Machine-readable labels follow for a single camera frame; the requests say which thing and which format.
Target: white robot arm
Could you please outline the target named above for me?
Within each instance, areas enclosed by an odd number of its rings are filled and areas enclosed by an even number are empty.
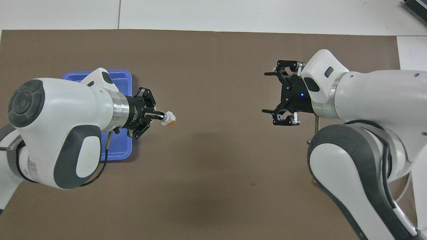
[[[427,239],[391,197],[388,183],[406,175],[427,144],[427,72],[350,72],[328,50],[307,64],[278,61],[281,103],[274,125],[299,125],[298,111],[346,121],[308,142],[317,184],[360,239]],[[286,111],[293,115],[283,118]]]
[[[126,128],[137,139],[154,119],[172,125],[175,116],[155,105],[149,89],[120,93],[103,68],[81,82],[22,84],[7,107],[11,124],[0,129],[0,213],[23,180],[60,189],[84,184],[100,161],[101,131]]]

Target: plastic tray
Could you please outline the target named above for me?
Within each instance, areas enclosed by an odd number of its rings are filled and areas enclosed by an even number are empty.
[[[113,83],[119,91],[127,96],[132,96],[132,75],[127,70],[107,70]],[[80,82],[92,71],[66,73],[62,79]],[[105,158],[105,142],[107,132],[101,132],[101,160]],[[119,134],[111,136],[110,147],[108,148],[108,161],[123,160],[132,152],[132,138],[127,136],[127,129],[120,129]]]

